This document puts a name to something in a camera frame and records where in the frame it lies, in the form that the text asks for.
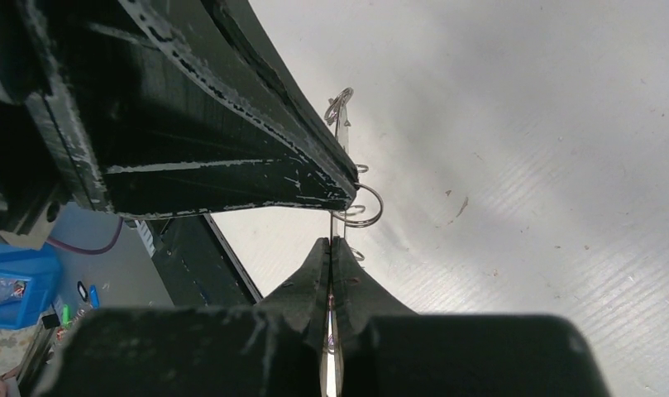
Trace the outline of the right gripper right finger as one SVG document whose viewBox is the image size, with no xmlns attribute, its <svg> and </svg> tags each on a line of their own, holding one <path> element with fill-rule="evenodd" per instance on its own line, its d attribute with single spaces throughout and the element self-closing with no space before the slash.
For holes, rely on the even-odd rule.
<svg viewBox="0 0 669 397">
<path fill-rule="evenodd" d="M 331 244 L 330 295 L 339 356 L 362 349 L 362 335 L 371 318 L 415 314 L 363 269 L 341 237 L 334 237 Z"/>
</svg>

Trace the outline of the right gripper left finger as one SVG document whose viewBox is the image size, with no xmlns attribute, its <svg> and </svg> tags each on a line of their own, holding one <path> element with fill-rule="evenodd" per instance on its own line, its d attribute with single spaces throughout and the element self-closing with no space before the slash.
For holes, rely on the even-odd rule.
<svg viewBox="0 0 669 397">
<path fill-rule="evenodd" d="M 283 317 L 303 344 L 325 352 L 331 265 L 330 241 L 318 238 L 303 264 L 256 307 Z"/>
</svg>

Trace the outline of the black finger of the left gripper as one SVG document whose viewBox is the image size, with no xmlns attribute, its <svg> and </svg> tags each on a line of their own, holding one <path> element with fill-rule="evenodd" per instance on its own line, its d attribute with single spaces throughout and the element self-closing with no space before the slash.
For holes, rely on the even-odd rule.
<svg viewBox="0 0 669 397">
<path fill-rule="evenodd" d="M 349 155 L 247 1 L 19 1 L 27 107 L 74 201 L 125 218 L 343 210 Z"/>
</svg>

